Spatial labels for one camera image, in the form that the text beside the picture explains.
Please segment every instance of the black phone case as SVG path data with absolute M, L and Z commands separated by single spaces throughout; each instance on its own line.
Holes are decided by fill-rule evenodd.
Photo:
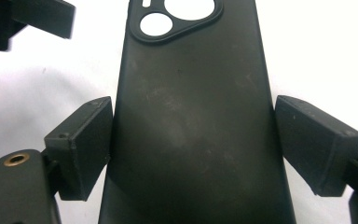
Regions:
M 131 0 L 100 223 L 296 223 L 254 0 Z M 166 35 L 139 28 L 172 18 Z

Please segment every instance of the white background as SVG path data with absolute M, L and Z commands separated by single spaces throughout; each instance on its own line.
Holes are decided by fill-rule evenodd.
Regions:
M 83 103 L 116 99 L 128 1 L 70 3 L 72 39 L 27 27 L 0 52 L 0 157 L 43 150 L 43 137 Z M 303 99 L 358 130 L 358 1 L 256 3 L 274 100 Z M 297 223 L 350 223 L 350 188 L 320 198 L 287 163 L 286 170 Z M 97 223 L 102 191 L 100 178 L 88 202 L 59 202 L 62 223 Z

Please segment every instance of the screw hole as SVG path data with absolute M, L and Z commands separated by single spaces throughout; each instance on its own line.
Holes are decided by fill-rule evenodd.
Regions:
M 11 156 L 7 160 L 5 160 L 4 165 L 5 166 L 16 166 L 16 165 L 20 165 L 20 164 L 28 161 L 28 159 L 30 159 L 30 155 L 28 155 L 27 153 L 20 153 L 20 154 Z

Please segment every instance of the black plastic bracket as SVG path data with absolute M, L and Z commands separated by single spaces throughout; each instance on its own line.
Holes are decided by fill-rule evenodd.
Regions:
M 0 223 L 60 223 L 40 152 L 21 150 L 0 159 Z

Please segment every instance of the black matte surface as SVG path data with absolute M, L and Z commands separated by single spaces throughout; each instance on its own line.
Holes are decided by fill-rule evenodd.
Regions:
M 28 154 L 29 160 L 17 166 L 4 165 L 19 153 Z M 3 223 L 60 223 L 42 156 L 36 150 L 21 150 L 0 159 L 0 224 Z
M 305 101 L 278 96 L 283 156 L 315 194 L 340 197 L 348 162 L 358 156 L 358 131 Z
M 86 201 L 109 161 L 112 104 L 104 97 L 83 104 L 45 137 L 51 161 L 60 165 L 63 200 Z
M 223 4 L 166 44 L 127 27 L 100 223 L 295 223 L 255 2 Z

